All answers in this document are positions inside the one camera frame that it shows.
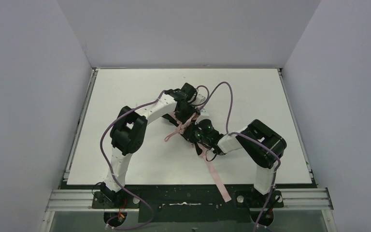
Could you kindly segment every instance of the screw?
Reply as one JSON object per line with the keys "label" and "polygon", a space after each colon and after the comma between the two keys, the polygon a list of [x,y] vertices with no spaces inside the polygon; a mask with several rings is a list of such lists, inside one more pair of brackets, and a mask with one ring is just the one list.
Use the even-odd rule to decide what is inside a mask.
{"label": "screw", "polygon": [[279,202],[279,203],[282,202],[282,196],[278,196],[278,195],[276,195],[276,196],[275,196],[275,199],[276,199],[276,200],[278,199],[278,202]]}
{"label": "screw", "polygon": [[133,203],[138,204],[140,200],[138,198],[133,197]]}
{"label": "screw", "polygon": [[237,197],[237,202],[238,202],[238,203],[243,203],[243,202],[244,202],[244,197],[241,196],[241,195],[238,196],[238,197]]}

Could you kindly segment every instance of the white table surface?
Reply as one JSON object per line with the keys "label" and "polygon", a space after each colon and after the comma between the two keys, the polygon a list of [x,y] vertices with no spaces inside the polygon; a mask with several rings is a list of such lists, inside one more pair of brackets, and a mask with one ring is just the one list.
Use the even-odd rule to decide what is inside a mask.
{"label": "white table surface", "polygon": [[[194,87],[206,85],[212,91],[221,81],[228,81],[234,92],[229,130],[239,130],[254,119],[261,120],[287,142],[276,183],[311,183],[276,69],[100,69],[71,164],[68,185],[92,185],[103,181],[108,167],[100,153],[100,137],[122,107],[150,102],[161,90],[181,88],[185,82]],[[203,89],[200,93],[206,96]],[[222,133],[225,133],[229,101],[229,90],[224,85],[205,107],[214,128]],[[214,183],[204,161],[180,135],[164,142],[174,129],[175,126],[162,118],[148,125],[144,143],[130,161],[126,184]],[[110,137],[106,136],[104,150],[109,158],[110,142]],[[256,166],[243,149],[217,156],[213,164],[224,184],[254,184]]]}

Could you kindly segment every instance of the robotic arm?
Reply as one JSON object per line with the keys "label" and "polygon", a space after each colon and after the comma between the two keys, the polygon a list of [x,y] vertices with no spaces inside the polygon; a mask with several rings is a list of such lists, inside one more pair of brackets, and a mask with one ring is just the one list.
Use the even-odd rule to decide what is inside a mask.
{"label": "robotic arm", "polygon": [[[195,145],[198,155],[202,153],[198,144],[211,150],[216,155],[225,155],[233,150],[244,149],[257,165],[257,176],[254,188],[265,195],[271,189],[271,183],[276,165],[276,159],[266,150],[235,134],[223,135],[215,130],[208,113],[196,105],[205,101],[205,97],[198,94],[196,89],[185,83],[181,89],[167,90],[159,101],[147,108],[142,108],[128,114],[116,122],[110,131],[113,153],[111,164],[114,176],[121,185],[125,185],[127,168],[133,153],[143,144],[146,127],[159,117],[163,117],[172,124],[181,127],[181,135]],[[123,107],[119,116],[131,110]],[[283,155],[286,148],[285,140],[259,120],[254,120],[239,133],[256,139],[272,150],[278,157]],[[115,195],[121,190],[115,183],[109,171],[104,183],[100,186],[101,192],[112,202]]]}

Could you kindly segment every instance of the pink cloth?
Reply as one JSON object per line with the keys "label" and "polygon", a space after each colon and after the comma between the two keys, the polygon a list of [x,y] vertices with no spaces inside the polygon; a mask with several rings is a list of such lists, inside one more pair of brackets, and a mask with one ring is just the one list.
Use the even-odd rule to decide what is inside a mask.
{"label": "pink cloth", "polygon": [[225,185],[221,180],[221,177],[218,174],[217,170],[215,169],[213,163],[208,162],[205,158],[207,156],[208,149],[201,144],[198,144],[198,146],[202,149],[202,153],[201,155],[199,155],[199,157],[202,158],[205,164],[207,165],[208,171],[210,172],[210,175],[213,178],[215,185],[217,185],[217,188],[220,191],[221,196],[223,197],[225,202],[231,201],[231,196],[229,195],[227,189],[225,188]]}
{"label": "pink cloth", "polygon": [[[186,128],[191,124],[191,121],[193,119],[197,119],[198,118],[198,115],[196,113],[194,113],[184,124],[182,122],[180,122],[174,115],[174,112],[171,112],[169,113],[169,115],[174,118],[176,121],[177,121],[177,128],[174,130],[173,133],[167,135],[166,138],[164,138],[164,141],[167,142],[173,135],[175,134],[183,134],[184,131],[186,130]],[[220,175],[218,174],[217,170],[214,168],[214,165],[212,162],[208,162],[206,160],[206,156],[207,156],[207,151],[208,149],[206,147],[204,147],[203,145],[201,144],[198,144],[198,146],[202,149],[202,153],[201,155],[199,155],[200,158],[202,158],[205,162],[205,164],[207,165],[207,168],[208,168],[208,171],[210,172],[210,175],[211,177],[213,178],[214,180],[214,183],[215,185],[217,186],[218,190],[220,191],[221,193],[221,196],[223,197],[224,201],[225,202],[229,202],[231,201],[231,197],[227,191],[227,189],[225,188],[225,185],[224,183],[222,182],[221,178],[220,178]]]}

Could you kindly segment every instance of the gray wall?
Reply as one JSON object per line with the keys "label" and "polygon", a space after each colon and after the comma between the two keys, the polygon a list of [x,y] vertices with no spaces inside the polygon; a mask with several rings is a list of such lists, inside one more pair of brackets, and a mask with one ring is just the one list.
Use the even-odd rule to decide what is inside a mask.
{"label": "gray wall", "polygon": [[322,0],[283,76],[339,231],[371,231],[371,0]]}
{"label": "gray wall", "polygon": [[39,229],[90,72],[55,0],[0,0],[0,232]]}
{"label": "gray wall", "polygon": [[320,0],[57,0],[93,67],[281,68]]}

